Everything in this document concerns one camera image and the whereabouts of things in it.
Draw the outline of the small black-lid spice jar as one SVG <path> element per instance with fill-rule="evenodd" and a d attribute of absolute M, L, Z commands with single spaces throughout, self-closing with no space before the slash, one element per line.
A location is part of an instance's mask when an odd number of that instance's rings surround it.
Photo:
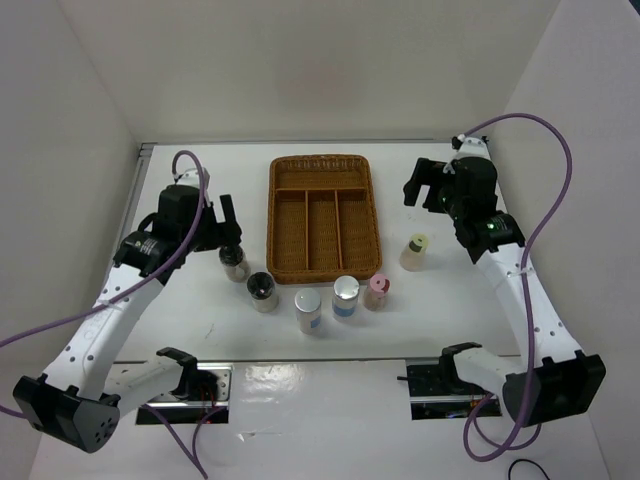
<path fill-rule="evenodd" d="M 221 246 L 219 260 L 229 280 L 239 283 L 250 276 L 250 266 L 240 245 Z"/>

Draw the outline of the yellow-lid spice bottle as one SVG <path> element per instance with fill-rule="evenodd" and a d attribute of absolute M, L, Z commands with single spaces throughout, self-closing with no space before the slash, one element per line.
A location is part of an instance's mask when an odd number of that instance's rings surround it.
<path fill-rule="evenodd" d="M 401 252 L 400 265 L 407 271 L 420 271 L 425 263 L 428 245 L 429 240 L 425 234 L 413 234 Z"/>

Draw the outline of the black-lid seasoning jar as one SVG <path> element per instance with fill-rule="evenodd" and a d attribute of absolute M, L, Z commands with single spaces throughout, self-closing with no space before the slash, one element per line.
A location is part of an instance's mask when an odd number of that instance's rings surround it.
<path fill-rule="evenodd" d="M 253 307 L 260 313 L 269 313 L 276 309 L 279 302 L 275 282 L 267 272 L 256 272 L 247 279 L 247 290 Z"/>

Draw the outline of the pink-lid spice bottle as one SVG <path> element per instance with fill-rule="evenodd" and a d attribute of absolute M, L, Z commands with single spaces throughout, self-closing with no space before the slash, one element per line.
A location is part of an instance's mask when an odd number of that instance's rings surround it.
<path fill-rule="evenodd" d="M 379 311 L 384 308 L 387 294 L 390 289 L 390 280 L 382 273 L 374 274 L 367 283 L 363 296 L 363 305 L 370 311 Z"/>

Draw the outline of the white-lid blue-label shaker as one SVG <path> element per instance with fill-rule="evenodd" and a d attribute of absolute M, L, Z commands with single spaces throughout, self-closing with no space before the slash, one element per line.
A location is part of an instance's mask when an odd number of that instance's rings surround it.
<path fill-rule="evenodd" d="M 298 290 L 294 305 L 299 329 L 307 335 L 313 335 L 321 324 L 322 299 L 319 292 L 313 288 Z"/>

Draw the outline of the silver-lid blue-label shaker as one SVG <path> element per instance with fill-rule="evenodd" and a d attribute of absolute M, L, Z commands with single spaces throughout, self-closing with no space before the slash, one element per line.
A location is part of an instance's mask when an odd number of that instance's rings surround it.
<path fill-rule="evenodd" d="M 359 281 L 349 275 L 337 278 L 333 284 L 332 312 L 339 320 L 350 319 L 356 311 L 360 293 Z"/>

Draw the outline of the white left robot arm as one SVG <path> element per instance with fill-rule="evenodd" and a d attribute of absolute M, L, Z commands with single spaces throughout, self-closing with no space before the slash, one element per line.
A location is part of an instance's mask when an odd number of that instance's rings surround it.
<path fill-rule="evenodd" d="M 161 192 L 157 211 L 122 241 L 94 312 L 39 377 L 18 380 L 14 400 L 35 430 L 94 453 L 122 417 L 162 394 L 186 400 L 203 391 L 214 399 L 217 376 L 173 347 L 142 364 L 113 367 L 134 326 L 187 255 L 239 239 L 235 220 L 217 223 L 208 183 L 204 168 L 176 175 Z"/>

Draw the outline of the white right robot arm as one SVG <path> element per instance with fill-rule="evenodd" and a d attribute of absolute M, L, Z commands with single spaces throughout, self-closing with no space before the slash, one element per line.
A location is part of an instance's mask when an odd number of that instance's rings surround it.
<path fill-rule="evenodd" d="M 417 160 L 403 188 L 404 203 L 415 205 L 426 187 L 424 208 L 451 218 L 456 239 L 502 306 L 522 361 L 508 361 L 475 342 L 449 346 L 439 358 L 439 384 L 450 393 L 469 384 L 481 387 L 522 427 L 583 414 L 604 380 L 605 365 L 567 331 L 525 255 L 516 220 L 498 209 L 498 175 L 485 141 L 460 134 L 452 148 L 447 162 Z"/>

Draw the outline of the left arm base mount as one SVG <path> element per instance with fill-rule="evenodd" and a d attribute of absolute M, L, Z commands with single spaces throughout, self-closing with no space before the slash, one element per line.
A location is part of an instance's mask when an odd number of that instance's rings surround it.
<path fill-rule="evenodd" d="M 216 377 L 216 387 L 200 384 L 185 399 L 162 393 L 148 402 L 171 425 L 196 426 L 209 413 L 211 416 L 205 420 L 206 424 L 228 423 L 233 364 L 203 362 L 198 368 Z"/>

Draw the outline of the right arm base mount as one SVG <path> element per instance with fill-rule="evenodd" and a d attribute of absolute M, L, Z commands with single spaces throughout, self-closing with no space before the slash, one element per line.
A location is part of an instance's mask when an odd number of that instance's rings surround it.
<path fill-rule="evenodd" d="M 436 361 L 407 361 L 397 380 L 408 389 L 411 417 L 418 420 L 466 419 L 487 395 L 479 386 L 450 386 Z"/>

